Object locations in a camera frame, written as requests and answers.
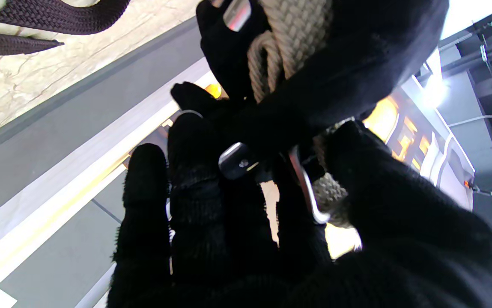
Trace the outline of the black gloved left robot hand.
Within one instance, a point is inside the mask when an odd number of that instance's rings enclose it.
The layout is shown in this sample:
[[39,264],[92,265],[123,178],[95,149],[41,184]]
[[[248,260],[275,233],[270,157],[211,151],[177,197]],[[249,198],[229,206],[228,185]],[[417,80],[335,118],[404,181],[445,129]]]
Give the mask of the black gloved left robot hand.
[[211,118],[220,129],[214,163],[238,142],[255,162],[265,162],[338,121],[373,110],[434,51],[449,10],[447,0],[334,0],[324,46],[256,104],[247,51],[275,27],[257,0],[249,2],[244,25],[234,26],[231,4],[203,0],[196,9],[201,49],[230,96],[230,113],[211,115],[222,103],[195,84],[171,89],[181,109]]

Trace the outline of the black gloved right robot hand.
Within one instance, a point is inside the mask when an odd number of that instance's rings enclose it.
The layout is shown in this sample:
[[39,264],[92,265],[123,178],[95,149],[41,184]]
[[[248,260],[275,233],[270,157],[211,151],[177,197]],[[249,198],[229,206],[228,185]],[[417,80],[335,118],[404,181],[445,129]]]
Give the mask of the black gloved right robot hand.
[[361,249],[335,261],[281,168],[279,244],[261,188],[222,177],[194,113],[132,154],[109,308],[492,308],[492,227],[395,160],[361,121],[328,137]]

